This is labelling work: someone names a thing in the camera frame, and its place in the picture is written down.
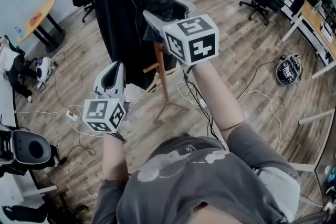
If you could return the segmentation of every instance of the round wooden tabletop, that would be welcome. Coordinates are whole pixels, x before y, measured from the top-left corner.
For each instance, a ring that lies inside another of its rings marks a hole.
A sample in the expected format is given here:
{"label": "round wooden tabletop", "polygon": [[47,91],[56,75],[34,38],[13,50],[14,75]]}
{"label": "round wooden tabletop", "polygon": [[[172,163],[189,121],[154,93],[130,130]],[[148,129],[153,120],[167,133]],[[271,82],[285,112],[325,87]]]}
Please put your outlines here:
{"label": "round wooden tabletop", "polygon": [[[56,0],[47,0],[42,5],[40,5],[28,18],[28,20],[24,23],[22,30],[25,30],[25,35],[22,38],[17,38],[17,42],[21,43],[26,38],[28,38],[32,32],[35,31],[35,29],[42,23],[42,21],[46,18],[46,16],[49,14],[50,10],[55,5]],[[33,26],[29,24],[30,19],[36,14],[40,12],[41,16],[36,20]]]}

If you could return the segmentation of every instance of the white shirt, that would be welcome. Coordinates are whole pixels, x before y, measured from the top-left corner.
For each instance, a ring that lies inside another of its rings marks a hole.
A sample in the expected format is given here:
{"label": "white shirt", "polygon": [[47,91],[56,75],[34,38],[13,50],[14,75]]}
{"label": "white shirt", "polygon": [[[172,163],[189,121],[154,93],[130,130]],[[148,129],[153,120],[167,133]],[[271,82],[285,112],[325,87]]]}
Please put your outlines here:
{"label": "white shirt", "polygon": [[19,55],[17,52],[12,51],[9,46],[9,41],[1,43],[0,46],[0,79],[6,71],[10,71],[13,66],[14,59]]}

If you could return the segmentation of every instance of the black table base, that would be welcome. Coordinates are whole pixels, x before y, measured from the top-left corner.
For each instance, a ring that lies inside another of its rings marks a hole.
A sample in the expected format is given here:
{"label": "black table base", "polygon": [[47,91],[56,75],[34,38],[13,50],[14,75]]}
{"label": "black table base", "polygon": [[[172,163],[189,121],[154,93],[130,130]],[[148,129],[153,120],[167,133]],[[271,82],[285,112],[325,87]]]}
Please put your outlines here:
{"label": "black table base", "polygon": [[37,30],[34,30],[33,33],[44,45],[46,45],[46,51],[50,54],[62,44],[65,38],[66,31],[60,28],[60,26],[55,22],[50,14],[47,15],[47,18],[60,33],[59,38],[54,38],[53,36],[51,36],[47,31],[44,30],[41,25],[39,25],[37,29],[44,37]]}

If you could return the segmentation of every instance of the wooden coat rack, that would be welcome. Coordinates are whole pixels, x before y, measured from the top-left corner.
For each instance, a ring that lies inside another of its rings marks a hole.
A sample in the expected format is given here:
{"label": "wooden coat rack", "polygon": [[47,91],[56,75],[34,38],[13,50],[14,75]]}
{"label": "wooden coat rack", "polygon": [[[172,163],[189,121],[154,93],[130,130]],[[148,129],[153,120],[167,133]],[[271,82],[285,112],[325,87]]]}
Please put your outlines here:
{"label": "wooden coat rack", "polygon": [[157,122],[157,120],[159,119],[159,117],[161,116],[163,111],[169,105],[174,105],[174,106],[177,106],[178,108],[186,109],[186,110],[189,110],[189,108],[186,108],[182,105],[179,105],[179,104],[176,104],[176,103],[170,101],[169,94],[168,94],[168,88],[167,88],[167,79],[166,79],[165,69],[164,69],[164,60],[163,60],[163,53],[164,52],[166,53],[166,50],[163,48],[162,44],[160,44],[158,42],[154,42],[154,50],[155,50],[155,56],[156,56],[157,62],[152,64],[151,66],[145,68],[143,71],[146,73],[146,72],[149,72],[150,70],[153,70],[155,68],[159,73],[162,88],[163,88],[163,97],[164,97],[164,102],[165,103],[163,104],[162,109],[159,111],[158,115],[154,119],[154,123],[155,123],[155,122]]}

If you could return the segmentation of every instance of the white print on shirt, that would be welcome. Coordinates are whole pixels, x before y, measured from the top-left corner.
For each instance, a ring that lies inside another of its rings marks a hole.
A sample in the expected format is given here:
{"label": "white print on shirt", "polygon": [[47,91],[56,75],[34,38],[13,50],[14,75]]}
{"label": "white print on shirt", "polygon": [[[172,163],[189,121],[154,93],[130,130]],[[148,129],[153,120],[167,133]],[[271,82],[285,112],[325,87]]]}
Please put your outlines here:
{"label": "white print on shirt", "polygon": [[[179,167],[178,170],[173,171],[168,176],[160,176],[160,170],[165,167],[172,165],[178,161],[188,158],[191,153],[180,156],[177,151],[172,151],[168,154],[159,154],[151,158],[146,162],[140,169],[138,173],[138,180],[141,182],[150,182],[157,178],[169,178],[177,175],[183,169]],[[205,157],[205,161],[192,162],[194,164],[212,164],[217,159],[224,159],[225,155],[229,154],[228,151],[213,151],[211,154]]]}

